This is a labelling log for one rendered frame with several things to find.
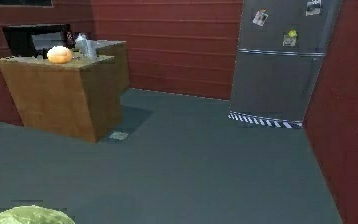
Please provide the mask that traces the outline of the yellow green fridge magnet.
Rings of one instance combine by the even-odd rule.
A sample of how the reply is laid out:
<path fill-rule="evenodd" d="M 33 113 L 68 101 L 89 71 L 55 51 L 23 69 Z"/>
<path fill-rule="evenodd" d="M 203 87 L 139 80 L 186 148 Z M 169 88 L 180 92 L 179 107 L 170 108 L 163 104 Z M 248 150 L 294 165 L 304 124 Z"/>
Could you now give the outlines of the yellow green fridge magnet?
<path fill-rule="evenodd" d="M 290 30 L 287 34 L 283 36 L 283 46 L 284 47 L 295 47 L 297 43 L 297 31 Z"/>

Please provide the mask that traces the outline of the brown wooden kitchen counter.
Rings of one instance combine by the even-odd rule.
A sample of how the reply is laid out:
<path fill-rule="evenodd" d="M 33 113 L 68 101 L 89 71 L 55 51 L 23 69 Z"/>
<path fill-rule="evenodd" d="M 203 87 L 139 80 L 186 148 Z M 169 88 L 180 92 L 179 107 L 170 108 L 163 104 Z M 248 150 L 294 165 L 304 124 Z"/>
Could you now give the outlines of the brown wooden kitchen counter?
<path fill-rule="evenodd" d="M 0 58 L 22 123 L 46 132 L 97 142 L 123 119 L 120 95 L 129 87 L 127 43 L 99 40 L 97 57 L 78 51 L 53 64 L 35 57 Z"/>

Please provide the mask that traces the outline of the clear grey glass bottle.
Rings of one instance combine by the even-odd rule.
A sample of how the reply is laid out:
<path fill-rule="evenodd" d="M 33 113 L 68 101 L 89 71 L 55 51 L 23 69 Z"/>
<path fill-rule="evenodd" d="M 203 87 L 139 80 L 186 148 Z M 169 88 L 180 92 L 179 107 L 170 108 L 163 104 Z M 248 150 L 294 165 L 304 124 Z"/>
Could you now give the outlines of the clear grey glass bottle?
<path fill-rule="evenodd" d="M 97 52 L 93 42 L 89 40 L 85 34 L 78 34 L 75 40 L 75 47 L 79 49 L 84 56 L 93 60 L 97 59 Z"/>

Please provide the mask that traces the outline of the grey white fridge magnet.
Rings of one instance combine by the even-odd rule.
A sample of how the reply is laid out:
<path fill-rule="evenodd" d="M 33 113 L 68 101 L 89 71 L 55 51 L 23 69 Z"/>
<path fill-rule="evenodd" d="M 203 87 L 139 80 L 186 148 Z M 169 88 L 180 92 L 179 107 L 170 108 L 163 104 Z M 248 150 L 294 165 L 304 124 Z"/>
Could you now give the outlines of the grey white fridge magnet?
<path fill-rule="evenodd" d="M 313 16 L 319 15 L 322 9 L 322 1 L 321 0 L 311 0 L 306 4 L 305 15 Z"/>

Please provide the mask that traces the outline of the black microwave oven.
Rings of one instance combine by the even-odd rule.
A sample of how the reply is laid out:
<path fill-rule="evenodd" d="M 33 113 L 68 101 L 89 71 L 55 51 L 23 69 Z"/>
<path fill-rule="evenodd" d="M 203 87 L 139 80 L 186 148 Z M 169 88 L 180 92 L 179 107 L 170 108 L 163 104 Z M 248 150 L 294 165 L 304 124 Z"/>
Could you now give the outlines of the black microwave oven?
<path fill-rule="evenodd" d="M 2 28 L 13 56 L 47 59 L 54 46 L 72 48 L 75 45 L 69 24 L 11 25 Z"/>

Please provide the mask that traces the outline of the white photo fridge magnet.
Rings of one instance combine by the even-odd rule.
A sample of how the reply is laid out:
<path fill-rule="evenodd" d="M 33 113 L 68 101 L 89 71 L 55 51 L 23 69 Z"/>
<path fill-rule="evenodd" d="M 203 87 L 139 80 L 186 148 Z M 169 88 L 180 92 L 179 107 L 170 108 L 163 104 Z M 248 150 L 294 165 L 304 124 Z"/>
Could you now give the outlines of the white photo fridge magnet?
<path fill-rule="evenodd" d="M 252 23 L 258 26 L 263 26 L 267 18 L 268 18 L 268 14 L 266 13 L 266 10 L 261 9 L 255 14 Z"/>

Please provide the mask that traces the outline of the round orange bread loaf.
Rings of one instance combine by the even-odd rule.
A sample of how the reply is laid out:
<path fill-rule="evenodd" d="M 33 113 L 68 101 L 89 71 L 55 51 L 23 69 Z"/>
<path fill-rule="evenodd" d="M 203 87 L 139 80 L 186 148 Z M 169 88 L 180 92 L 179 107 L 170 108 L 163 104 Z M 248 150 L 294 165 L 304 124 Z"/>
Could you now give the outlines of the round orange bread loaf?
<path fill-rule="evenodd" d="M 54 46 L 47 52 L 47 58 L 51 63 L 63 64 L 72 60 L 72 52 L 64 46 Z"/>

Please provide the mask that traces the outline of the grey steel fridge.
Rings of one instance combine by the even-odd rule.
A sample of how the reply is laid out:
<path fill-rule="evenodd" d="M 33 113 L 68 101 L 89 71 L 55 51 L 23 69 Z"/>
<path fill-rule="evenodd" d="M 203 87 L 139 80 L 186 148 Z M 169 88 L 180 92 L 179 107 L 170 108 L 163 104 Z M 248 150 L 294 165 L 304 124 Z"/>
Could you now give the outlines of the grey steel fridge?
<path fill-rule="evenodd" d="M 342 0 L 244 0 L 228 117 L 249 125 L 299 129 L 312 96 Z M 252 23 L 265 9 L 263 26 Z M 297 31 L 295 47 L 283 36 Z"/>

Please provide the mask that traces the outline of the green crumpled bag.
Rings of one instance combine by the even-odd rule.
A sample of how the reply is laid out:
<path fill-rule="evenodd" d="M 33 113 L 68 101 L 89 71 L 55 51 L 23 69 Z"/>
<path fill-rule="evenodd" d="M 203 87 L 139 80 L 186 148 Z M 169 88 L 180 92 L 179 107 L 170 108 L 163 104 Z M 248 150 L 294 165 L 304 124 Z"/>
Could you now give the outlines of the green crumpled bag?
<path fill-rule="evenodd" d="M 76 224 L 64 212 L 40 206 L 18 206 L 0 212 L 0 224 Z"/>

